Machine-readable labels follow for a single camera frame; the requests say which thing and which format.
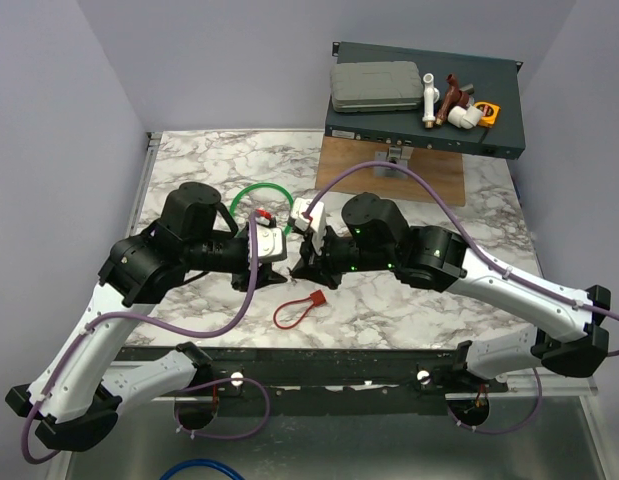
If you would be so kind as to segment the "red plastic seal tag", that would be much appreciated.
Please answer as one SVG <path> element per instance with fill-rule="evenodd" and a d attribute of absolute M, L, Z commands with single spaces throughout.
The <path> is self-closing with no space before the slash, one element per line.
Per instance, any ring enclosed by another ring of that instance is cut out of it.
<path fill-rule="evenodd" d="M 272 321 L 274 326 L 280 330 L 291 330 L 296 328 L 313 310 L 322 307 L 327 303 L 325 294 L 322 290 L 315 290 L 308 296 L 300 299 L 284 302 L 273 312 Z M 296 316 L 284 314 L 285 310 L 295 308 Z"/>

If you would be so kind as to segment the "white elbow pipe fitting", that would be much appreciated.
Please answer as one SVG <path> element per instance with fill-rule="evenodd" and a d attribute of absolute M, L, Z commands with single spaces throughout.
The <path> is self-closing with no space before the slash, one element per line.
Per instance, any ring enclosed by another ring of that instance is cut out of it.
<path fill-rule="evenodd" d="M 483 111 L 473 105 L 468 107 L 454 106 L 448 113 L 447 121 L 459 129 L 475 128 L 483 117 Z"/>

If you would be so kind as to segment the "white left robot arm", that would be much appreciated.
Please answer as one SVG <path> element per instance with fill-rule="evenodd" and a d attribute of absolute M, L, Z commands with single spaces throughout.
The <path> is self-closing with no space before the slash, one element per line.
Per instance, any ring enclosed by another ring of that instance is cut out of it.
<path fill-rule="evenodd" d="M 5 401 L 30 436 L 49 449 L 84 452 L 101 442 L 126 411 L 176 391 L 203 393 L 215 380 L 211 359 L 193 339 L 232 330 L 244 317 L 256 289 L 280 283 L 272 263 L 286 259 L 286 236 L 270 214 L 254 211 L 239 227 L 213 187 L 186 182 L 171 191 L 160 216 L 139 234 L 113 245 L 99 271 L 88 306 L 50 365 L 32 383 L 12 387 Z M 184 285 L 192 271 L 227 273 L 233 289 L 246 296 L 224 327 L 196 332 L 152 317 L 166 294 Z M 163 357 L 125 374 L 108 369 L 140 323 L 184 336 L 188 341 Z"/>

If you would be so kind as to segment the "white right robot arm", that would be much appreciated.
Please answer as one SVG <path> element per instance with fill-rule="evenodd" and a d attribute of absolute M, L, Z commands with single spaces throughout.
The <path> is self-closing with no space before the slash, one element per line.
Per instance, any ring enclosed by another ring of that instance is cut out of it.
<path fill-rule="evenodd" d="M 323 203 L 294 201 L 289 224 L 303 241 L 293 278 L 335 290 L 347 273 L 388 271 L 412 288 L 479 300 L 528 322 L 513 334 L 459 344 L 448 370 L 456 389 L 469 392 L 484 380 L 539 366 L 587 378 L 607 358 L 609 333 L 590 309 L 608 305 L 608 290 L 563 287 L 472 249 L 451 230 L 411 226 L 393 201 L 372 193 L 350 199 L 341 217 L 346 236 L 327 225 Z"/>

